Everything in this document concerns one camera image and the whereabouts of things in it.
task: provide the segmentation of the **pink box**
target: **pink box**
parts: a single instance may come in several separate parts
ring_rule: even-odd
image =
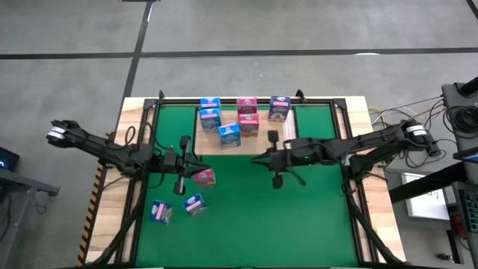
[[[195,183],[200,187],[212,187],[216,185],[214,171],[209,168],[194,175]]]
[[[239,114],[240,134],[243,137],[257,137],[259,132],[259,115]]]
[[[255,97],[238,98],[238,113],[239,114],[257,113],[257,99]]]

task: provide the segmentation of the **blue box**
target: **blue box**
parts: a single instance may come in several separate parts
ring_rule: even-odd
[[[291,98],[272,96],[269,103],[269,120],[284,122],[291,109]]]
[[[219,108],[221,109],[221,99],[219,97],[201,98],[199,101],[201,109]]]
[[[221,110],[219,108],[202,109],[199,111],[202,129],[204,132],[217,132],[221,126]]]
[[[219,127],[219,137],[223,148],[240,146],[239,124],[232,123]]]
[[[156,200],[152,204],[151,214],[149,220],[156,221],[163,224],[170,222],[171,215],[173,214],[173,207],[163,201]]]
[[[189,198],[187,201],[182,203],[182,206],[184,207],[184,210],[186,210],[186,212],[192,216],[203,212],[208,208],[202,199],[201,194],[196,194]]]

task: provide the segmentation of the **green work surface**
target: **green work surface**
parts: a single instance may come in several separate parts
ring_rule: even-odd
[[[295,106],[300,137],[335,136],[329,106]],[[223,106],[223,110],[235,109]],[[182,135],[193,137],[194,106],[162,106],[157,139],[179,150]],[[204,156],[217,186],[185,183],[173,193],[177,176],[167,175],[148,189],[136,266],[140,267],[312,267],[357,265],[347,203],[338,166],[297,167],[273,190],[273,173],[251,164],[252,156]],[[152,174],[155,186],[159,174]],[[182,202],[201,193],[208,210],[191,217]],[[174,206],[169,225],[149,220],[154,200]]]

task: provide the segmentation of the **floor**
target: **floor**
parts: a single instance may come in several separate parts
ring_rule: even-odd
[[[291,95],[302,89],[308,96],[362,95],[379,108],[438,96],[442,84],[477,75],[473,1],[478,4],[0,0],[0,146],[21,155],[21,174],[61,186],[54,199],[39,195],[45,214],[32,207],[15,268],[70,266],[78,254],[96,159],[49,146],[49,121],[77,120],[102,135],[115,129],[123,97],[157,96],[160,89],[167,96]],[[302,50],[298,56],[295,49]],[[244,57],[247,50],[267,52]],[[188,54],[193,58],[175,53],[188,51],[195,51]],[[235,52],[198,53],[204,51]],[[357,55],[365,52],[381,55]],[[440,120],[432,134],[453,139]],[[453,145],[440,147],[448,156],[421,170],[453,162]],[[395,160],[392,166],[405,164]],[[450,253],[444,231],[400,227],[400,235],[414,265],[473,267],[466,250],[465,265],[434,258]]]

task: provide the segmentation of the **small box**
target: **small box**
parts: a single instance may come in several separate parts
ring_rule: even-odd
[[[242,137],[257,137],[259,131],[259,115],[239,114],[240,135]]]
[[[238,113],[239,114],[257,113],[257,99],[255,97],[238,98]]]
[[[291,98],[286,96],[272,96],[269,104],[269,120],[284,122],[291,109]]]
[[[219,108],[202,109],[199,112],[202,129],[204,132],[217,132],[221,126],[221,110]]]
[[[240,129],[237,123],[219,127],[219,137],[223,148],[240,146]]]
[[[216,176],[212,168],[197,173],[193,178],[195,183],[200,187],[212,187],[216,185]]]
[[[219,97],[201,98],[199,100],[201,109],[219,108],[221,109],[221,99]]]
[[[149,220],[156,221],[163,224],[168,224],[173,214],[173,207],[163,201],[156,200],[152,204],[151,214]]]
[[[200,212],[203,212],[208,208],[208,206],[204,203],[201,194],[196,194],[193,197],[189,198],[187,201],[182,203],[184,210],[189,215],[196,215]]]

